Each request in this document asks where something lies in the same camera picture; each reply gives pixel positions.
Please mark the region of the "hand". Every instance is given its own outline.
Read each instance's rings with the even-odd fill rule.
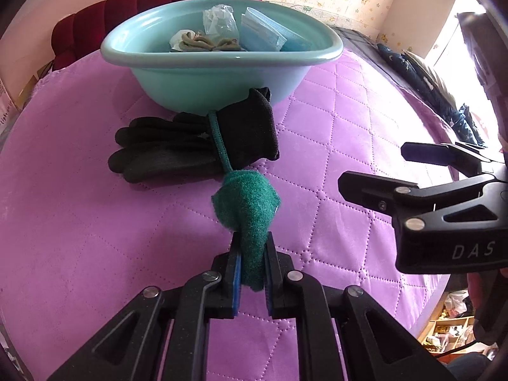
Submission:
[[[501,274],[508,278],[508,268],[501,269]],[[467,289],[473,306],[478,309],[483,301],[482,277],[478,272],[467,274]]]

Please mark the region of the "green felt fabric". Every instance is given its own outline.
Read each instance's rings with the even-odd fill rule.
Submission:
[[[242,284],[261,291],[268,228],[280,205],[277,192],[259,172],[235,170],[225,176],[212,203],[220,223],[241,232]]]

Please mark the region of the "glove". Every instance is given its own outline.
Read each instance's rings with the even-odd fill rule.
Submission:
[[[279,158],[268,88],[250,89],[248,98],[207,116],[179,113],[173,121],[140,117],[120,128],[115,141],[123,149],[108,166],[129,183],[170,176],[224,174],[231,169]]]

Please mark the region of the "quilted purple fabric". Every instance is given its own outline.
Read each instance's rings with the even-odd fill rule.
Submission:
[[[337,179],[449,182],[446,168],[400,156],[405,141],[432,142],[429,123],[347,51],[273,109],[281,157],[255,168],[282,199],[278,249],[325,285],[361,285],[411,329],[445,277],[400,274],[389,219],[346,203]],[[143,287],[183,285],[228,249],[210,202],[219,179],[132,186],[108,170],[115,131],[148,115],[171,113],[93,53],[40,83],[0,155],[2,321],[36,381]],[[272,321],[264,294],[244,289],[239,316],[211,325],[208,370],[212,381],[297,379],[294,322]]]

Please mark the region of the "black cable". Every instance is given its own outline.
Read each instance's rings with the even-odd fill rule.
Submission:
[[[455,348],[453,350],[449,350],[449,351],[443,352],[442,354],[436,355],[435,358],[437,359],[437,358],[441,358],[441,357],[446,357],[447,355],[453,354],[453,352],[465,350],[466,348],[469,348],[470,346],[476,344],[477,342],[478,342],[478,340],[475,339],[474,341],[469,342],[469,344],[459,346],[458,348]]]

